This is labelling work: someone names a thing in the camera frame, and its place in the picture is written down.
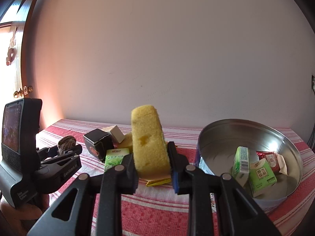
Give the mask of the yellow snack packet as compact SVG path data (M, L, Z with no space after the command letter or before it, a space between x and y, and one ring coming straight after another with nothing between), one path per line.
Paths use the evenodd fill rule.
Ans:
M164 184L171 183L171 177L157 179L157 180L150 180L146 182L147 187L159 186Z

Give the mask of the round metal tin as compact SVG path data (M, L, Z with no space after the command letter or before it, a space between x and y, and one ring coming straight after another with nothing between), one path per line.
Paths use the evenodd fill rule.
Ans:
M224 119L207 125L196 146L195 166L210 175L231 173L237 147L247 147L249 161L258 161L258 151L282 155L287 174L277 174L277 183L254 200L268 214L298 188L303 162L298 149L279 131L243 119Z

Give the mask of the red striped tablecloth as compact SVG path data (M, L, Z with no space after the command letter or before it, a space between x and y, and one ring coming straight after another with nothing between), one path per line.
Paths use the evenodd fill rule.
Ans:
M107 123L61 119L36 135L38 148L57 145L64 136L72 135L82 145L82 167L78 173L91 176L102 174L104 165L86 149L83 135ZM196 154L199 128L165 127L166 140L175 142L179 153L193 163ZM291 129L279 129L297 147L303 160L303 177L298 189L278 208L269 214L282 235L292 235L314 200L314 152ZM188 196L176 195L170 184L147 187L139 181L134 195L122 196L123 235L186 235Z

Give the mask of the red snack packet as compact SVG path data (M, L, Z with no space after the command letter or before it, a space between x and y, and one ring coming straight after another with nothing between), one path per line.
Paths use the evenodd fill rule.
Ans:
M258 155L259 162L261 164L265 163L264 161L262 161L263 159L265 159L266 162L269 164L270 168L272 169L273 173L275 173L275 175L280 174L280 165L277 160L277 156L274 152L257 151L256 154Z

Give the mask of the white snack packet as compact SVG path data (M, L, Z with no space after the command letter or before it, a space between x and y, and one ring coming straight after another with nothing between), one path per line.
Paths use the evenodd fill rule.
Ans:
M283 175L288 175L287 165L286 165L286 161L284 157L280 155L279 153L275 153L275 156L277 157L277 162L279 165L279 173Z

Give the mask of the yellow sponge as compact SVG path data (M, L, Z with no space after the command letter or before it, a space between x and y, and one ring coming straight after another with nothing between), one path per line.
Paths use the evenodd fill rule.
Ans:
M134 166L147 181L170 177L170 160L157 110L142 105L131 112Z

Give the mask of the black cube box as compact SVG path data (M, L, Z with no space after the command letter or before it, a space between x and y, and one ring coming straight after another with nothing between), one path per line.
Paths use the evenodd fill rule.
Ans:
M107 150L114 149L114 144L109 133L101 129L94 129L83 135L87 150L91 155L105 162Z

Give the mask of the small white box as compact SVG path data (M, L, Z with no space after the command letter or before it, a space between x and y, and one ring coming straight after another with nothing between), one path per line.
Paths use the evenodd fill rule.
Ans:
M121 143L125 139L124 134L117 125L103 127L101 130L108 133L115 143Z

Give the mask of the green drink carton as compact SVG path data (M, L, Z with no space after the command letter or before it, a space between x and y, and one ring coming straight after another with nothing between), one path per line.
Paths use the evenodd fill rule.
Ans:
M250 172L249 151L247 147L239 146L233 160L232 177L241 185L247 183Z
M277 178L265 158L250 164L248 180L254 198L265 194L267 189L277 182Z
M104 172L108 171L112 167L120 165L123 158L129 155L130 151L128 148L110 149L106 152L104 162Z

